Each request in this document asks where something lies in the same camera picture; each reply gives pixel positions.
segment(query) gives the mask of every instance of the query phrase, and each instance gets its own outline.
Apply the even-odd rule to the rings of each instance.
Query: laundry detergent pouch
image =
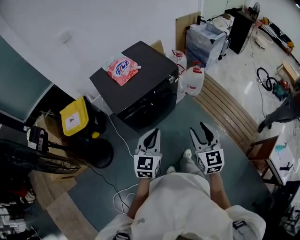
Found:
[[[108,60],[102,68],[121,86],[138,71],[137,63],[122,53]]]

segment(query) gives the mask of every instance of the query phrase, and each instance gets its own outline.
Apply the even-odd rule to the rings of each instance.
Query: white shoe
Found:
[[[169,166],[168,169],[167,169],[167,174],[170,174],[170,173],[175,173],[176,170],[175,170],[175,167],[174,166]]]
[[[191,149],[186,149],[182,155],[184,158],[192,159],[192,151]]]

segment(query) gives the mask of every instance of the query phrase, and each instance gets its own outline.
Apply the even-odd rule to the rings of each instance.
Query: person's foot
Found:
[[[168,169],[167,169],[167,174],[170,174],[170,173],[175,173],[176,170],[175,170],[175,167],[174,166],[169,166]]]
[[[184,152],[183,152],[183,155],[182,155],[184,158],[189,158],[189,159],[192,159],[192,151],[191,149],[186,149]]]
[[[261,124],[258,126],[258,133],[261,133],[263,131],[263,129],[266,127],[266,124],[264,123],[264,121],[261,122]]]

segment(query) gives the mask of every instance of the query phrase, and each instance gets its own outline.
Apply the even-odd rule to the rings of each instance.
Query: black shoe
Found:
[[[261,133],[263,131],[263,129],[266,127],[266,124],[264,123],[264,121],[261,122],[261,124],[258,126],[258,133]]]

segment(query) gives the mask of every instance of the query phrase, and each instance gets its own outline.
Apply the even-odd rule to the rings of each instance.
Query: glass panel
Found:
[[[26,120],[51,82],[0,36],[0,110]]]

